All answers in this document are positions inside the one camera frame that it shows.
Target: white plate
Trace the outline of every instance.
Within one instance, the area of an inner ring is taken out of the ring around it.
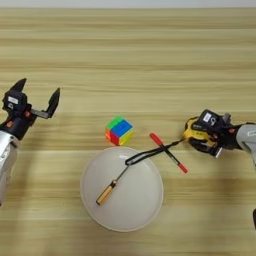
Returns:
[[[81,197],[91,217],[107,229],[129,232],[143,228],[158,214],[163,203],[163,183],[151,160],[131,166],[107,201],[97,198],[126,167],[125,160],[138,152],[126,147],[104,150],[87,166],[81,179]]]

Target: wooden table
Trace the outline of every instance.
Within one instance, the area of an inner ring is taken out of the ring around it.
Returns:
[[[121,114],[135,127],[127,145],[179,138],[205,108],[256,121],[256,10],[0,10],[0,94],[27,77],[25,92],[52,120],[22,142],[0,209],[0,255],[254,256],[256,174],[250,156],[216,160],[182,144],[152,160],[164,182],[158,217],[127,234],[105,230],[83,208],[79,182],[111,144],[104,127]]]

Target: rubik's cube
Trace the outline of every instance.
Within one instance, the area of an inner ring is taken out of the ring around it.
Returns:
[[[122,117],[112,120],[106,127],[105,136],[116,146],[122,146],[133,135],[133,127]]]

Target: red marker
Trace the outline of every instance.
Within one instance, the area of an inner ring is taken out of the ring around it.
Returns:
[[[150,133],[149,135],[151,139],[160,147],[164,147],[163,142],[155,133]],[[187,168],[168,150],[165,149],[165,153],[172,159],[172,161],[179,166],[179,168],[184,172],[187,173]]]

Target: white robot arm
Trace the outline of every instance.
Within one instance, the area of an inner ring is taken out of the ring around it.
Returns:
[[[242,125],[238,129],[236,140],[244,151],[251,154],[256,170],[256,124]]]
[[[3,110],[8,112],[5,122],[0,125],[0,206],[3,203],[6,188],[10,182],[11,170],[17,159],[20,141],[37,117],[51,118],[59,104],[60,89],[57,89],[49,101],[46,111],[32,109],[22,93],[26,79],[18,81],[3,99]]]

